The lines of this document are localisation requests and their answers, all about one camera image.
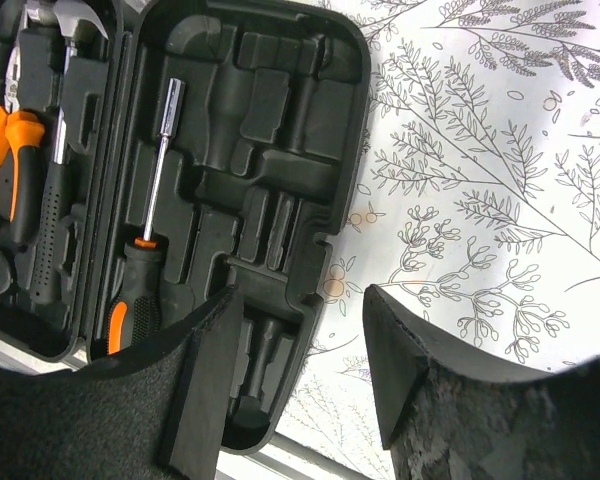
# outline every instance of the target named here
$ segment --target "black felt fabric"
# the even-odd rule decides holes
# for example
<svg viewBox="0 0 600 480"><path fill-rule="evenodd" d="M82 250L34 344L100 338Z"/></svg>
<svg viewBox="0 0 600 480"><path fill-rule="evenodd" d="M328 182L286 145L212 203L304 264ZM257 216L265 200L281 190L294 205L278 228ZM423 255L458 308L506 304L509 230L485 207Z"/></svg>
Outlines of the black felt fabric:
<svg viewBox="0 0 600 480"><path fill-rule="evenodd" d="M183 354L100 381L0 370L0 478L179 478L155 458Z"/></svg>
<svg viewBox="0 0 600 480"><path fill-rule="evenodd" d="M379 287L364 301L398 480L600 479L600 359L548 376L464 344Z"/></svg>

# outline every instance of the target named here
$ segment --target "botanical print wallpaper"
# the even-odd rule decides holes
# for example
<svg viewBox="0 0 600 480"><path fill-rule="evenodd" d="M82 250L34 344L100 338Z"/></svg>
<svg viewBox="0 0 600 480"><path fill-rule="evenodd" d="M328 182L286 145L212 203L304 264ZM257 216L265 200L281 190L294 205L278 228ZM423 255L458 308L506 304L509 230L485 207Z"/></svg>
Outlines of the botanical print wallpaper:
<svg viewBox="0 0 600 480"><path fill-rule="evenodd" d="M392 478L362 335L369 284L512 362L600 355L600 0L311 3L363 32L371 113L279 431Z"/></svg>

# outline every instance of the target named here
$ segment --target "screwdriver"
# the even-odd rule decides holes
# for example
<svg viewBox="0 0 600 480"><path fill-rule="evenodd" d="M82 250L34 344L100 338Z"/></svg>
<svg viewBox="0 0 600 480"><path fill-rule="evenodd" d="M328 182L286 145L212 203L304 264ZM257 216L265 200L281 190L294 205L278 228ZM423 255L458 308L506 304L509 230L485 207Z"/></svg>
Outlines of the screwdriver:
<svg viewBox="0 0 600 480"><path fill-rule="evenodd" d="M160 328L158 286L163 252L158 249L158 242L152 240L153 220L160 191L162 168L169 144L175 136L184 87L184 82L177 78L169 81L147 220L142 237L125 245L126 263L122 289L109 319L109 355L152 335Z"/></svg>

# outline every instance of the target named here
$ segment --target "tool case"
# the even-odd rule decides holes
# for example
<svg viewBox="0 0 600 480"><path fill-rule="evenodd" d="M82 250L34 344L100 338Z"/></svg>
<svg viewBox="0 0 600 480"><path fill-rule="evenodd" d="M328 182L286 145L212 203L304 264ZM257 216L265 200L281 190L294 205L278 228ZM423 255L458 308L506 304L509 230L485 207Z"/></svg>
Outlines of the tool case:
<svg viewBox="0 0 600 480"><path fill-rule="evenodd" d="M370 55L345 17L275 0L86 1L105 26L63 74L65 40L20 33L20 108L62 106L71 209L52 239L15 244L0 225L0 338L46 361L107 355L124 247L144 222L169 78L185 82L154 232L165 249L161 328L224 286L245 300L223 447L262 447L301 373L323 300L328 236L344 226L367 114ZM0 1L0 105L22 1ZM13 160L0 168L9 218ZM31 298L36 250L54 242L57 298Z"/></svg>

